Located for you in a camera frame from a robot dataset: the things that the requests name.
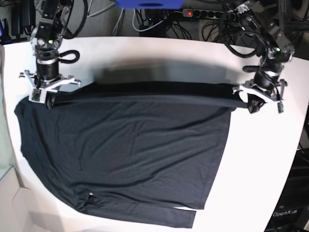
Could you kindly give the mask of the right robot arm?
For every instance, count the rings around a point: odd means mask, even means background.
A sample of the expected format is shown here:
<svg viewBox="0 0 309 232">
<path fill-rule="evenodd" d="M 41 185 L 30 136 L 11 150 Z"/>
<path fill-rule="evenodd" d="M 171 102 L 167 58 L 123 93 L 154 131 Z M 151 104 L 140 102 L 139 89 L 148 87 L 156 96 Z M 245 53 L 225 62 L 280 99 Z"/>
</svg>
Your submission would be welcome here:
<svg viewBox="0 0 309 232">
<path fill-rule="evenodd" d="M 74 64 L 80 58 L 77 50 L 59 52 L 63 39 L 73 39 L 81 32 L 86 22 L 88 2 L 83 1 L 84 12 L 82 20 L 74 33 L 68 29 L 71 12 L 74 6 L 72 0 L 45 1 L 42 17 L 31 33 L 30 43 L 35 57 L 36 72 L 28 70 L 20 73 L 31 86 L 28 99 L 33 103 L 44 104 L 52 109 L 56 94 L 62 85 L 80 85 L 81 81 L 74 76 L 64 77 L 59 72 L 59 65 Z"/>
</svg>

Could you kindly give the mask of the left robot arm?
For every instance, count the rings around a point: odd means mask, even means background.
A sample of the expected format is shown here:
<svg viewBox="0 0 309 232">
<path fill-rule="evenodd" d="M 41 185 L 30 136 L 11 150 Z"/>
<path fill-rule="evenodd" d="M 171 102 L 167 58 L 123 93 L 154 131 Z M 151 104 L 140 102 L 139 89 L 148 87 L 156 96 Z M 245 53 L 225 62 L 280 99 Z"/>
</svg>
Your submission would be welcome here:
<svg viewBox="0 0 309 232">
<path fill-rule="evenodd" d="M 252 114 L 264 104 L 272 102 L 277 104 L 278 112 L 283 113 L 283 94 L 287 82 L 280 79 L 280 74 L 285 63 L 292 60 L 294 46 L 260 1 L 221 0 L 219 3 L 224 6 L 224 13 L 215 41 L 222 42 L 239 58 L 260 58 L 258 65 L 242 68 L 246 73 L 254 73 L 254 78 L 236 85 L 233 92 L 245 92 L 248 95 L 247 107 Z M 256 43 L 255 49 L 247 54 L 231 46 L 233 37 L 243 35 L 251 37 Z"/>
</svg>

